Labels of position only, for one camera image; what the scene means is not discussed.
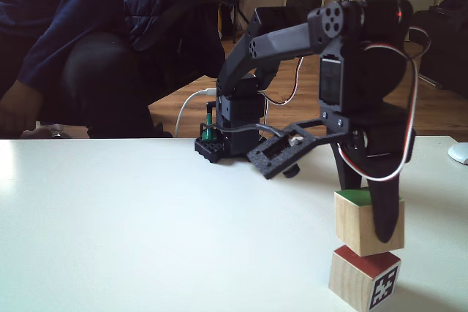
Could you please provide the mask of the person's hand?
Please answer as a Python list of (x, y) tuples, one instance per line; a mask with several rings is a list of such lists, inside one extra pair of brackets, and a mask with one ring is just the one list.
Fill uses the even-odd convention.
[(35, 130), (44, 100), (42, 93), (16, 80), (1, 98), (1, 132), (22, 134)]

